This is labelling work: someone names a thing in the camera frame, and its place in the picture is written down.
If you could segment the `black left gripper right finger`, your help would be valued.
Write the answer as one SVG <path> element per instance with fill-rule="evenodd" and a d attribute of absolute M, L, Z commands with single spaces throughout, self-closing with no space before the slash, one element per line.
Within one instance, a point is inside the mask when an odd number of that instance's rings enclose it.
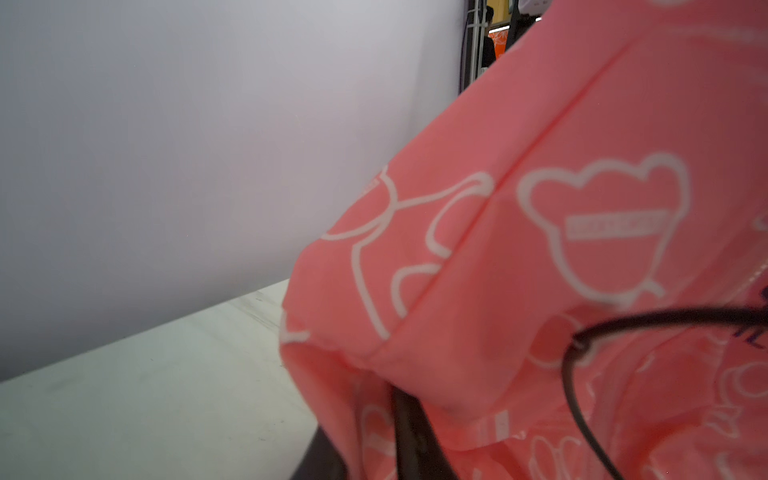
<path fill-rule="evenodd" d="M 421 402 L 392 389 L 397 477 L 400 480 L 457 480 Z"/>

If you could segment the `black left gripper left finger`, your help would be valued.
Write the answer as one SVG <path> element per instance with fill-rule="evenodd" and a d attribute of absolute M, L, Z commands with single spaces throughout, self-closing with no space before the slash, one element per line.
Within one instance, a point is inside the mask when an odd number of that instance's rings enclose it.
<path fill-rule="evenodd" d="M 291 480 L 347 480 L 345 462 L 325 431 L 318 427 Z"/>

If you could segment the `pink printed hooded jacket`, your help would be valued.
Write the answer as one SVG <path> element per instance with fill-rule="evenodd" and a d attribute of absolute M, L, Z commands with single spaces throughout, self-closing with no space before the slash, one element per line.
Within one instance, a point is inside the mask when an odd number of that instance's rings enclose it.
<path fill-rule="evenodd" d="M 767 475 L 767 5 L 557 1 L 300 255 L 348 479 L 392 389 L 458 479 Z"/>

